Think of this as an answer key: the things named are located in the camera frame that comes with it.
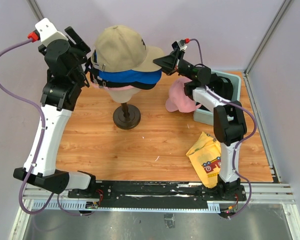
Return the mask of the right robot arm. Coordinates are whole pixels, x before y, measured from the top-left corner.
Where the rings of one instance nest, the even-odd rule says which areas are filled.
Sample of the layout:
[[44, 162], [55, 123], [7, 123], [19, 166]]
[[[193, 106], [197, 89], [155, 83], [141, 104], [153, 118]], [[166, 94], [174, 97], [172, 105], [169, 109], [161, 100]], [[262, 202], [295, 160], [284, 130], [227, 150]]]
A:
[[247, 125], [239, 101], [228, 101], [208, 87], [212, 71], [203, 64], [193, 65], [184, 60], [187, 45], [184, 40], [172, 44], [172, 52], [153, 62], [163, 73], [170, 76], [178, 73], [190, 81], [184, 85], [184, 93], [190, 99], [202, 104], [213, 114], [213, 132], [221, 147], [220, 171], [212, 192], [222, 200], [245, 201], [244, 186], [236, 174], [239, 163], [241, 140], [247, 133]]

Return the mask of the blue cap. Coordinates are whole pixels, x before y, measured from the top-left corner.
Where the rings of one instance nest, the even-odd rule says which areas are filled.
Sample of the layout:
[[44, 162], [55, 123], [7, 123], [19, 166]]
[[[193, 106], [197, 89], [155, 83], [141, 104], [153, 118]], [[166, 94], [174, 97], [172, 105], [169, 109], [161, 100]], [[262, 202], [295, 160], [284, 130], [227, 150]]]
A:
[[[99, 64], [97, 63], [96, 51], [94, 51], [91, 55], [91, 62], [94, 68], [98, 69]], [[99, 77], [103, 80], [115, 83], [140, 82], [144, 84], [157, 84], [162, 77], [162, 71], [160, 69], [152, 72], [142, 72], [135, 70], [106, 72], [99, 70]]]

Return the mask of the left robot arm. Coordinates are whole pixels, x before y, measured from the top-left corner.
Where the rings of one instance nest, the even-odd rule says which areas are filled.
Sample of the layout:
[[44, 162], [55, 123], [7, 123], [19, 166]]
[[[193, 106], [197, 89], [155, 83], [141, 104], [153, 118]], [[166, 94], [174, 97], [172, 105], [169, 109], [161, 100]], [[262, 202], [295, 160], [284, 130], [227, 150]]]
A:
[[87, 62], [91, 49], [70, 26], [65, 33], [48, 22], [37, 23], [35, 28], [41, 41], [38, 51], [48, 66], [47, 83], [43, 87], [39, 107], [43, 123], [38, 125], [26, 162], [14, 170], [13, 177], [54, 194], [79, 189], [86, 198], [91, 198], [97, 193], [94, 175], [56, 168], [66, 124], [82, 88], [89, 86], [83, 64]]

